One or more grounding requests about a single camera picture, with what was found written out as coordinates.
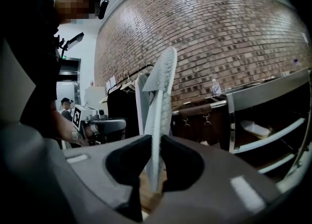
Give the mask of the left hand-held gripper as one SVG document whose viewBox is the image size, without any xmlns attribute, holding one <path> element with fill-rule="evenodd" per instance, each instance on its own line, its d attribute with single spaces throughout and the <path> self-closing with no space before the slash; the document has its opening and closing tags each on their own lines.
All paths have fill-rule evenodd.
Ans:
<svg viewBox="0 0 312 224">
<path fill-rule="evenodd" d="M 73 124 L 90 145 L 125 139 L 126 119 L 109 118 L 103 110 L 75 105 Z"/>
</svg>

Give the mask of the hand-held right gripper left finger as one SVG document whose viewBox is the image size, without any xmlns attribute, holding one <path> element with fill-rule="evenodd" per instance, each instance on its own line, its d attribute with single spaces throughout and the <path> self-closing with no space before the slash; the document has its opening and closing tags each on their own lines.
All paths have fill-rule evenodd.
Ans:
<svg viewBox="0 0 312 224">
<path fill-rule="evenodd" d="M 119 184 L 139 187 L 139 176 L 151 158 L 151 150 L 151 135 L 136 136 L 133 142 L 107 156 L 106 169 Z"/>
</svg>

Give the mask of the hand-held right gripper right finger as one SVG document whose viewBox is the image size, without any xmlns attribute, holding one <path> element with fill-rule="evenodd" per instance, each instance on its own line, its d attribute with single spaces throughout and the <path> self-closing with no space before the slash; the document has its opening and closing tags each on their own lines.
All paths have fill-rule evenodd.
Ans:
<svg viewBox="0 0 312 224">
<path fill-rule="evenodd" d="M 161 137 L 160 155 L 167 174 L 167 180 L 163 183 L 163 192 L 187 190 L 203 173 L 202 156 L 171 136 Z"/>
</svg>

